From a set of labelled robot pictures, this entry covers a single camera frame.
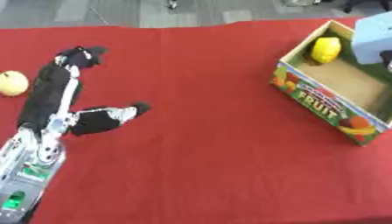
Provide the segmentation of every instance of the cardboard box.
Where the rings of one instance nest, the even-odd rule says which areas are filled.
[[[323,24],[280,59],[271,83],[365,145],[391,126],[392,73],[383,64],[360,65],[351,48],[353,34],[336,21]],[[310,58],[319,37],[340,39],[342,51],[333,62],[320,65]]]

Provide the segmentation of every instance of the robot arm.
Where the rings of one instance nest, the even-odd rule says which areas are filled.
[[[52,177],[66,159],[62,135],[76,136],[120,127],[149,107],[89,108],[72,113],[81,91],[80,70],[100,63],[102,47],[59,53],[33,83],[17,121],[17,134],[0,150],[0,224],[29,221]]]

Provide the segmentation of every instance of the yellow fruit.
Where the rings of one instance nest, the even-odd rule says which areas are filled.
[[[16,71],[0,73],[0,93],[7,96],[20,95],[29,87],[26,77]]]
[[[341,43],[338,38],[319,38],[311,51],[311,57],[325,64],[335,60],[340,51]]]

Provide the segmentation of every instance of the red tablecloth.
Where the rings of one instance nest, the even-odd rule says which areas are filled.
[[[104,64],[83,74],[77,109],[134,101],[153,107],[119,130],[68,136],[68,159],[33,223],[391,216],[392,136],[358,147],[269,84],[278,59],[324,22],[0,31],[1,69],[30,79],[58,50],[109,48]],[[24,99],[0,98],[1,141],[14,133]]]

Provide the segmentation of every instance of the fruit illustration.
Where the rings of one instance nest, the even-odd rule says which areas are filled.
[[[299,82],[298,76],[296,76],[296,75],[293,74],[293,73],[287,73],[287,78],[286,78],[286,80],[287,80],[287,81],[291,81],[291,82],[293,82],[293,83],[295,83],[295,84],[297,84],[297,83]]]
[[[347,127],[343,127],[343,126],[339,126],[338,127],[341,131],[345,132],[346,134],[350,134],[350,135],[371,135],[373,133],[375,133],[376,129],[373,126],[368,126],[365,129],[351,129],[351,128],[347,128]]]
[[[288,81],[286,81],[286,87],[287,87],[286,92],[288,94],[291,94],[292,92],[294,92],[296,90],[297,85],[294,82],[288,80]]]
[[[355,138],[360,142],[364,141],[361,140],[362,137],[360,136],[371,135],[376,132],[375,127],[370,125],[368,120],[360,115],[353,115],[340,120],[338,128],[346,134],[355,135]]]
[[[368,120],[359,115],[352,116],[349,120],[354,129],[365,129],[369,126]]]
[[[348,118],[341,119],[339,121],[339,126],[343,126],[343,127],[347,127],[347,128],[353,128],[353,126],[350,123],[350,119],[348,119]]]
[[[354,137],[355,139],[357,139],[358,142],[365,142],[366,140],[365,137],[362,135],[355,135]]]
[[[338,38],[319,38],[311,51],[311,57],[322,64],[330,63],[338,57],[340,51]]]
[[[277,85],[278,87],[282,87],[284,86],[284,79],[279,78],[279,77],[274,77],[274,79],[272,79],[272,82]]]

